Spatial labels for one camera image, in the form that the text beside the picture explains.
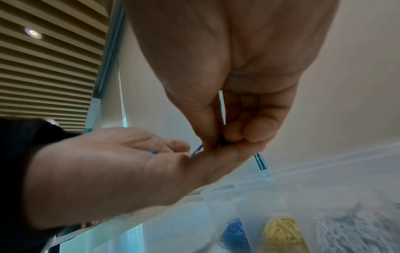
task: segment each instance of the plastic container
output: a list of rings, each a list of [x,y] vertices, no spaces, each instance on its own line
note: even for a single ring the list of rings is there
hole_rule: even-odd
[[[290,235],[295,232],[290,222],[288,226],[282,221],[292,218],[293,215],[286,204],[288,192],[277,193],[275,187],[265,187],[259,190],[247,192],[242,200],[237,203],[237,212],[243,223],[248,241],[253,253],[308,253],[304,240],[290,240],[286,238],[278,241],[281,235]],[[276,223],[283,224],[281,235],[277,235],[274,228],[273,233],[265,234],[266,225],[275,226]]]
[[[312,253],[400,252],[398,211],[367,182],[299,187],[287,203]]]
[[[247,179],[244,181],[243,184],[232,182],[217,184],[201,192],[214,224],[219,244],[234,252],[251,252],[247,236],[238,219],[236,204],[240,202],[246,192],[273,185],[265,177],[253,180],[253,183],[248,183]]]

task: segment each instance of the ceiling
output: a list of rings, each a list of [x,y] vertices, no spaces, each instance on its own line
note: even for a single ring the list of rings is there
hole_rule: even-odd
[[[0,0],[0,117],[82,132],[108,21],[100,0]]]

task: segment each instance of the recessed light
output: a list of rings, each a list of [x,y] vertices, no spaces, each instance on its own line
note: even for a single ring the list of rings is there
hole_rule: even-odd
[[[42,38],[42,34],[40,32],[37,32],[35,30],[29,29],[29,28],[25,28],[25,32],[26,34],[28,34],[30,37],[35,38],[40,40]]]

